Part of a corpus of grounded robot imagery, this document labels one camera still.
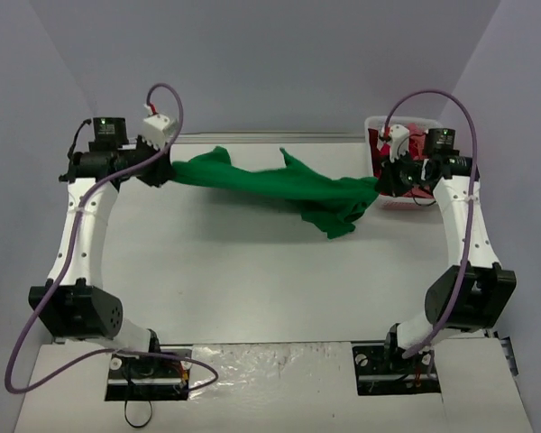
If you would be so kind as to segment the green t shirt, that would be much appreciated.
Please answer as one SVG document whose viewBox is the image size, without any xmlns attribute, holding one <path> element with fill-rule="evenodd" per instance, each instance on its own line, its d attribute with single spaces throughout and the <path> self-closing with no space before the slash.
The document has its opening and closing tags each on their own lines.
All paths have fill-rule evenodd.
<svg viewBox="0 0 541 433">
<path fill-rule="evenodd" d="M 374 177 L 331 179 L 285 149 L 280 153 L 282 167 L 252 171 L 234 166 L 226 148 L 216 146 L 188 161 L 173 161 L 172 180 L 289 202 L 303 221 L 315 226 L 329 240 L 352 233 L 355 222 L 379 196 Z"/>
</svg>

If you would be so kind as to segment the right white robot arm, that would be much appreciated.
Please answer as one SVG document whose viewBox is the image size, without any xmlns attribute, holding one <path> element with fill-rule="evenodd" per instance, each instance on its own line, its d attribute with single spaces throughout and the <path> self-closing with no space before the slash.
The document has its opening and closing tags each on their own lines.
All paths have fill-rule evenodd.
<svg viewBox="0 0 541 433">
<path fill-rule="evenodd" d="M 412 189 L 429 191 L 447 241 L 447 268 L 427 289 L 422 312 L 387 334 L 381 359 L 394 373 L 450 336 L 494 327 L 517 287 L 516 274 L 503 268 L 488 236 L 476 160 L 460 155 L 454 137 L 452 129 L 427 130 L 423 156 L 416 160 L 408 150 L 408 128 L 381 130 L 390 151 L 381 161 L 377 191 L 392 197 Z"/>
</svg>

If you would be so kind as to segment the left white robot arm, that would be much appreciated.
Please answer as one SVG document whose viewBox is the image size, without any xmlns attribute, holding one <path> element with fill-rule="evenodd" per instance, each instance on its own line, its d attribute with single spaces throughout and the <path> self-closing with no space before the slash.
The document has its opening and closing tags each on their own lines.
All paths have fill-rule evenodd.
<svg viewBox="0 0 541 433">
<path fill-rule="evenodd" d="M 84 152 L 71 150 L 60 182 L 68 206 L 59 252 L 45 283 L 33 286 L 29 304 L 50 334 L 60 340 L 88 341 L 132 355 L 131 367 L 152 377 L 163 366 L 156 333 L 128 320 L 122 302 L 105 291 L 102 258 L 112 208 L 122 183 L 136 178 L 158 188 L 174 174 L 166 145 L 179 124 L 154 114 L 130 144 L 120 117 L 95 117 L 94 139 Z"/>
</svg>

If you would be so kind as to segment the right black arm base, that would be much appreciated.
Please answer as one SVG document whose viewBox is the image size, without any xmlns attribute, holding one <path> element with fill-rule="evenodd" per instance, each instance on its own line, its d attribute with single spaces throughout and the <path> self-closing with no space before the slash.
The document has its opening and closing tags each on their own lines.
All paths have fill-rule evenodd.
<svg viewBox="0 0 541 433">
<path fill-rule="evenodd" d="M 359 396 L 440 394 L 434 352 L 409 359 L 385 357 L 382 342 L 352 345 L 356 391 Z"/>
</svg>

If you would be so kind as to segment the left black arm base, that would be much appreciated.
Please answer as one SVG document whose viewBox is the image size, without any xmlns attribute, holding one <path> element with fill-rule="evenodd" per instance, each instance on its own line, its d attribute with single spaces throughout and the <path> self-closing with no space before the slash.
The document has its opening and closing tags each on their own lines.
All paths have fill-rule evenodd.
<svg viewBox="0 0 541 433">
<path fill-rule="evenodd" d="M 112 355 L 105 401 L 186 401 L 190 363 Z"/>
</svg>

